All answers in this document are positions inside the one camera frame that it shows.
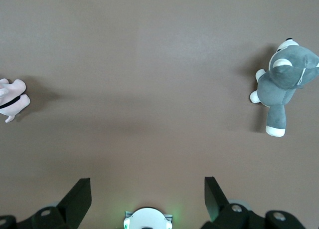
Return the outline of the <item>pale pink white plush dog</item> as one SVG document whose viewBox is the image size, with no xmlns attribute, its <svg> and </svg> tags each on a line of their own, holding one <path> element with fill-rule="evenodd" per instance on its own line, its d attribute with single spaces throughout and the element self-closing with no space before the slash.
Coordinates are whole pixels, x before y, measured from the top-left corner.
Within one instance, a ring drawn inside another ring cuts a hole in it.
<svg viewBox="0 0 319 229">
<path fill-rule="evenodd" d="M 10 83 L 0 79 L 0 114 L 7 116 L 6 123 L 11 122 L 17 114 L 30 104 L 30 98 L 24 92 L 26 84 L 16 79 Z"/>
</svg>

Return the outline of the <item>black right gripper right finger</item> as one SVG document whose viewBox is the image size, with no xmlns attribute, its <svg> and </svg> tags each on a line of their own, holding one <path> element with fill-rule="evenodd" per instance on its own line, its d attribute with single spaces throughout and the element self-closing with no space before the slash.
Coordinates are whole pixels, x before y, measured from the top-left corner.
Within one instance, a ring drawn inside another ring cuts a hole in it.
<svg viewBox="0 0 319 229">
<path fill-rule="evenodd" d="M 240 203 L 229 202 L 214 177 L 204 179 L 204 196 L 210 221 L 201 229 L 306 229 L 288 212 L 272 210 L 261 217 Z"/>
</svg>

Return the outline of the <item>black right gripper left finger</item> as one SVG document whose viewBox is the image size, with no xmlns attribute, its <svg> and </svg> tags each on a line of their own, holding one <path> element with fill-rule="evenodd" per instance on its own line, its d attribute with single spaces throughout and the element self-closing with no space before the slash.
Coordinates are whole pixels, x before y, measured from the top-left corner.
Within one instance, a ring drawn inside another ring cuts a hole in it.
<svg viewBox="0 0 319 229">
<path fill-rule="evenodd" d="M 44 207 L 21 222 L 13 215 L 0 216 L 0 229 L 78 229 L 90 206 L 91 183 L 83 178 L 57 205 Z"/>
</svg>

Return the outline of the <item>grey white husky plush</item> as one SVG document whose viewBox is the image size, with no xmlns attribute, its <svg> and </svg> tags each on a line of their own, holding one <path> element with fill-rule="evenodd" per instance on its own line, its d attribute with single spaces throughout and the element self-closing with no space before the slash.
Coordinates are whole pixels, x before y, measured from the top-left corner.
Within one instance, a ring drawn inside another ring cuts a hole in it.
<svg viewBox="0 0 319 229">
<path fill-rule="evenodd" d="M 319 56 L 292 38 L 279 45 L 269 61 L 268 70 L 256 72 L 257 90 L 250 94 L 252 103 L 268 107 L 265 131 L 273 137 L 286 132 L 285 105 L 295 91 L 319 76 Z"/>
</svg>

